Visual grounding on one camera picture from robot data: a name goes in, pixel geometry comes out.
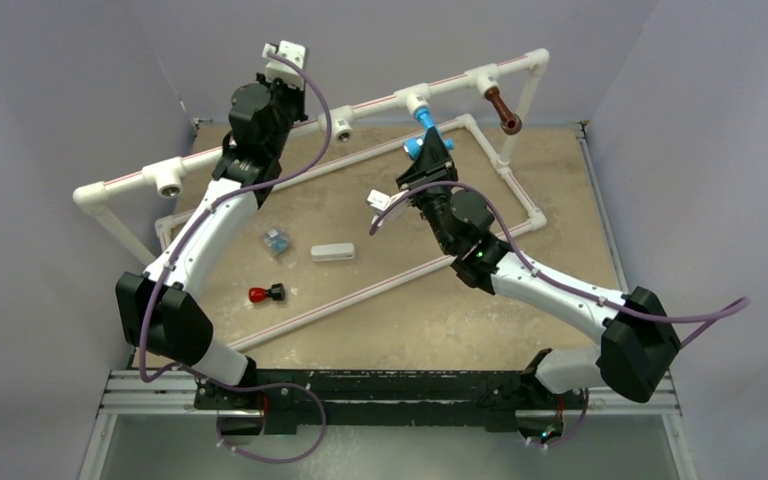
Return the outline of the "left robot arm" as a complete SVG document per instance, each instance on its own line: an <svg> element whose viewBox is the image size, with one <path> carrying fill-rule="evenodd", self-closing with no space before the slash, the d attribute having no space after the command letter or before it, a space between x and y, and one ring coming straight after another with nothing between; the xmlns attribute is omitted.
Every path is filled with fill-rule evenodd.
<svg viewBox="0 0 768 480"><path fill-rule="evenodd" d="M115 286L126 342L220 382L220 397L235 409L257 399L255 365L218 339L197 298L237 231L270 194L290 130L307 117L304 100L303 88L263 74L238 88L231 130L198 208L159 258L140 274L123 273Z"/></svg>

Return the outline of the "blue faucet with chrome knob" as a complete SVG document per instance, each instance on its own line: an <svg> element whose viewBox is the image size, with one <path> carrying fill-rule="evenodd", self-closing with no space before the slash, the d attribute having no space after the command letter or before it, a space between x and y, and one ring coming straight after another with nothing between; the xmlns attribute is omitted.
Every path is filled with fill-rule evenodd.
<svg viewBox="0 0 768 480"><path fill-rule="evenodd" d="M433 119L431 110L427 106L419 107L413 116L415 120L422 126L421 133L417 136L408 138L403 145L404 151L407 156L415 161L418 159L421 148L424 144L427 133L431 130L440 132L436 122Z"/></svg>

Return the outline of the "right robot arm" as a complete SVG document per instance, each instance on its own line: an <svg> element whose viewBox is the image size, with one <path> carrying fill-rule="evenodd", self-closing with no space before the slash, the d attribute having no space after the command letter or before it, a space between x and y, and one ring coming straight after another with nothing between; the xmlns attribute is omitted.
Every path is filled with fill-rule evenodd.
<svg viewBox="0 0 768 480"><path fill-rule="evenodd" d="M539 354L521 381L524 399L544 407L570 390L607 387L648 402L680 351L658 296L643 287L626 293L588 284L494 235L497 218L489 201L459 182L450 143L436 129L407 140L404 149L411 165L396 183L452 257L457 277L470 288L547 312L594 342Z"/></svg>

